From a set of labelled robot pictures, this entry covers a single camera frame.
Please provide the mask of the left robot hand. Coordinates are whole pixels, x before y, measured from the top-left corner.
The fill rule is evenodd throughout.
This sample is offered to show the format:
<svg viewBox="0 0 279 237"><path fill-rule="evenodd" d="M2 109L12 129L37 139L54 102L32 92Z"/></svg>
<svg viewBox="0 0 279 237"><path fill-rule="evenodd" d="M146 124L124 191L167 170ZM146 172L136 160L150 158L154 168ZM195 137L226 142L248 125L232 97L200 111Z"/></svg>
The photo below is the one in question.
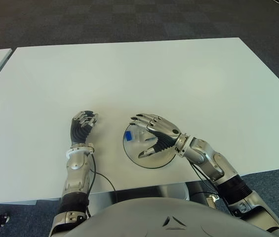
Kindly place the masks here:
<svg viewBox="0 0 279 237"><path fill-rule="evenodd" d="M98 121L98 114L93 111L80 111L71 121L70 138L72 145L85 143Z"/></svg>

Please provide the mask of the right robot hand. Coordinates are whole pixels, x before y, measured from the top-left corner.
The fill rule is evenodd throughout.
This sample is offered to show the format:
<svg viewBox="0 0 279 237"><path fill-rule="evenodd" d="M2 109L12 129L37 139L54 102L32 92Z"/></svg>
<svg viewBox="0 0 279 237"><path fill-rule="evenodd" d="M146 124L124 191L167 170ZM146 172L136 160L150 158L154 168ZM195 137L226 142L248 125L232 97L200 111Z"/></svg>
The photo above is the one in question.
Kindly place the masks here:
<svg viewBox="0 0 279 237"><path fill-rule="evenodd" d="M149 157L173 147L181 134L176 125L157 115L141 113L131 117L131 120L130 125L143 128L157 138L154 145L138 155L139 158Z"/></svg>

